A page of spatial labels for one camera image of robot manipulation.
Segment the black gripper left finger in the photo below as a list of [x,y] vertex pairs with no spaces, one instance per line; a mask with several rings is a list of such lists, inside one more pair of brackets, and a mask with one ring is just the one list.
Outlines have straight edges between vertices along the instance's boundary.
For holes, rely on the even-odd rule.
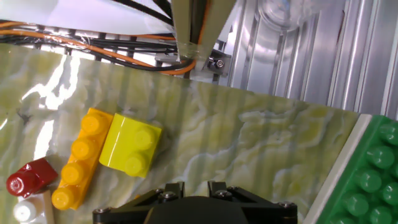
[[120,207],[93,210],[93,223],[144,223],[154,207],[184,196],[185,182],[168,183],[163,189],[150,190]]

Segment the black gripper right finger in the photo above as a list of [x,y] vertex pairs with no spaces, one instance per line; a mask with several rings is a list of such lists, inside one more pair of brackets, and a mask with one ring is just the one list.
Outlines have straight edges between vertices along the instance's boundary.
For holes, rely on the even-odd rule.
[[293,202],[270,202],[241,187],[228,187],[225,182],[207,184],[209,197],[236,205],[248,223],[298,223],[298,206]]

